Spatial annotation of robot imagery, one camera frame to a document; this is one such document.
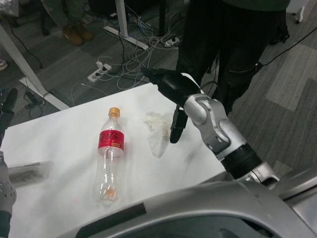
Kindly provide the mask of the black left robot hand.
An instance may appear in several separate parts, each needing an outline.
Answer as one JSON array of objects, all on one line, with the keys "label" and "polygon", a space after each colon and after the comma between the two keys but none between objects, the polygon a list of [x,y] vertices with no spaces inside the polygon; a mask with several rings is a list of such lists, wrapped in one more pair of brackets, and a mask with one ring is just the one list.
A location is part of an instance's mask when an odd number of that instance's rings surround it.
[{"label": "black left robot hand", "polygon": [[6,129],[14,116],[14,107],[18,97],[18,90],[16,88],[10,89],[5,101],[0,109],[0,144],[4,139]]}]

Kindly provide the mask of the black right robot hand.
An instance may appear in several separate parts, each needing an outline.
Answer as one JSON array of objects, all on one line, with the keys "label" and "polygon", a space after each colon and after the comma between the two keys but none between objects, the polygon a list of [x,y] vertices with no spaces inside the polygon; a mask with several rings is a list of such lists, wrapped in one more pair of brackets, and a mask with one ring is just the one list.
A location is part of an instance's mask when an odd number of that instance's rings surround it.
[{"label": "black right robot hand", "polygon": [[188,120],[183,106],[191,95],[200,93],[200,86],[189,76],[178,71],[149,68],[142,68],[141,71],[150,83],[158,87],[163,96],[176,104],[169,137],[170,142],[175,144],[179,141]]}]

